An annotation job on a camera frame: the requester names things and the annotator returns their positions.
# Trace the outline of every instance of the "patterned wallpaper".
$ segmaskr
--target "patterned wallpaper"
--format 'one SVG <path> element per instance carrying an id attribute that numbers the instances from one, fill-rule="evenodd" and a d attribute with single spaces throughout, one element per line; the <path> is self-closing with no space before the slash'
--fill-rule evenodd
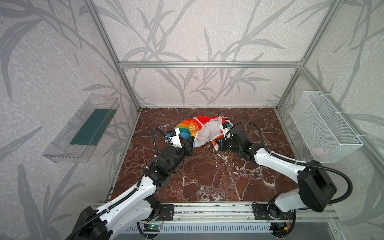
<path id="1" fill-rule="evenodd" d="M 120 61 L 298 61 L 332 1 L 94 2 Z M 275 106 L 293 72 L 125 71 L 148 107 Z"/>
<path id="2" fill-rule="evenodd" d="M 382 107 L 384 62 L 384 1 L 344 1 L 306 67 L 383 152 Z M 279 110 L 302 159 L 311 153 L 290 118 L 303 91 L 314 90 L 300 77 Z M 361 149 L 341 161 L 327 164 L 346 173 L 353 193 L 334 209 L 351 240 L 378 240 L 384 235 L 384 176 Z M 345 181 L 331 176 L 338 195 Z"/>
<path id="3" fill-rule="evenodd" d="M 137 113 L 82 1 L 3 0 L 0 15 L 0 239 L 64 239 L 104 200 Z M 43 157 L 90 93 L 120 108 L 89 162 Z"/>

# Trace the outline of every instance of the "white wire mesh basket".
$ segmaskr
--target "white wire mesh basket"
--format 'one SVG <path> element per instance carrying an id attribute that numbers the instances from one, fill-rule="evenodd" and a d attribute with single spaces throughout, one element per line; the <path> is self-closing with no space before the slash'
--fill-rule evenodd
<path id="1" fill-rule="evenodd" d="M 320 91 L 304 91 L 291 116 L 316 161 L 337 162 L 363 145 Z"/>

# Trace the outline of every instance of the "red marble tabletop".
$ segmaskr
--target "red marble tabletop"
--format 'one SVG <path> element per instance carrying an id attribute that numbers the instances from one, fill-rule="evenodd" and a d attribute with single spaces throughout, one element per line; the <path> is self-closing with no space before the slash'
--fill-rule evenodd
<path id="1" fill-rule="evenodd" d="M 272 151 L 294 157 L 291 147 L 272 108 L 177 108 L 143 109 L 113 190 L 114 199 L 137 182 L 140 173 L 154 158 L 151 130 L 174 128 L 196 115 L 217 116 L 236 124 L 252 121 L 263 131 Z M 251 142 L 260 143 L 257 129 L 241 124 Z M 157 146 L 165 143 L 158 134 Z M 267 167 L 244 161 L 231 151 L 217 152 L 212 144 L 193 149 L 185 157 L 182 169 L 173 174 L 167 185 L 155 193 L 161 202 L 269 201 L 275 194 L 297 188 L 286 176 Z"/>

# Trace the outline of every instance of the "transparent tray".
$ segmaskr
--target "transparent tray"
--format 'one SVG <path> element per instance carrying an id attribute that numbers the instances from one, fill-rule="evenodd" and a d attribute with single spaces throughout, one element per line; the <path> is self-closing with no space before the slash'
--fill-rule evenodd
<path id="1" fill-rule="evenodd" d="M 363 145 L 320 91 L 304 91 L 291 116 L 316 161 L 337 162 Z"/>
<path id="2" fill-rule="evenodd" d="M 53 162 L 88 162 L 119 106 L 116 97 L 89 95 L 43 156 Z"/>

